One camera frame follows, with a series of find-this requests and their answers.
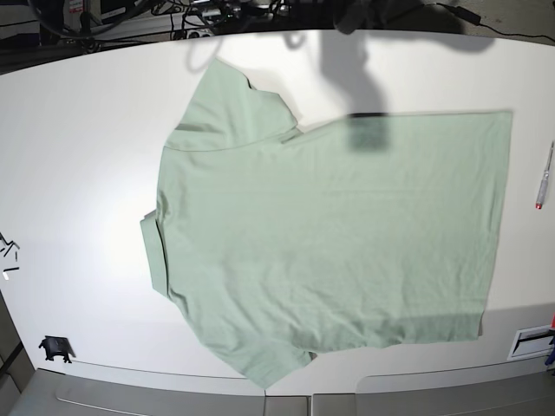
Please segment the light green T-shirt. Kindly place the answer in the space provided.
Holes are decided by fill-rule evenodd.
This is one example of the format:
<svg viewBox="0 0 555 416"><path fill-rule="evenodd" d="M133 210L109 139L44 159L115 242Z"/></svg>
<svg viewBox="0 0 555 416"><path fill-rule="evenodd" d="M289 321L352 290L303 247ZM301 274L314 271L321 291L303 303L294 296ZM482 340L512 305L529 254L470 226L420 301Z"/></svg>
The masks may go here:
<svg viewBox="0 0 555 416"><path fill-rule="evenodd" d="M361 114L302 132L278 94L213 61L140 224L152 286L262 388L320 354L473 341L512 123Z"/></svg>

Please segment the black plastic clip part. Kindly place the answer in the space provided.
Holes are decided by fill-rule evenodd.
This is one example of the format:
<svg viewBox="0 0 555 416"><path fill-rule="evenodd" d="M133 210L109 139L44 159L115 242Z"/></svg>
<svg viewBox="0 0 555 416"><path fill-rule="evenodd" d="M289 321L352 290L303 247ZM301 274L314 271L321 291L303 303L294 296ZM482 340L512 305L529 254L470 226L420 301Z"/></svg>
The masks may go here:
<svg viewBox="0 0 555 416"><path fill-rule="evenodd" d="M70 357L75 357L73 348L65 337L45 336L38 347L44 350L46 361L53 361L60 356L64 363L71 364Z"/></svg>

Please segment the small black hex keys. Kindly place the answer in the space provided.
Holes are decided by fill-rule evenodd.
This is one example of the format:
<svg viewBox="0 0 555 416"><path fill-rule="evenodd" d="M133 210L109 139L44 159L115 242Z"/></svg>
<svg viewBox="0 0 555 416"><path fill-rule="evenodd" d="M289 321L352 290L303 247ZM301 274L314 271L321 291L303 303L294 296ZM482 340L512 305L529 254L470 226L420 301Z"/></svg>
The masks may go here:
<svg viewBox="0 0 555 416"><path fill-rule="evenodd" d="M0 234L0 266L1 278L9 281L10 276L20 270L19 251L20 245L13 239L8 239Z"/></svg>

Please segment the white power strip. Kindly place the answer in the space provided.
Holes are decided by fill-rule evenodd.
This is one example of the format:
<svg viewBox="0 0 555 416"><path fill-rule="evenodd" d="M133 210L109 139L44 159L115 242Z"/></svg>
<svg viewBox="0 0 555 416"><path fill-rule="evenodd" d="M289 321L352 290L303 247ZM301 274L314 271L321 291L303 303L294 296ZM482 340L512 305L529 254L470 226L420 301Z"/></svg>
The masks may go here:
<svg viewBox="0 0 555 416"><path fill-rule="evenodd" d="M196 39L214 36L214 34L208 29L190 29L185 31L186 39Z"/></svg>

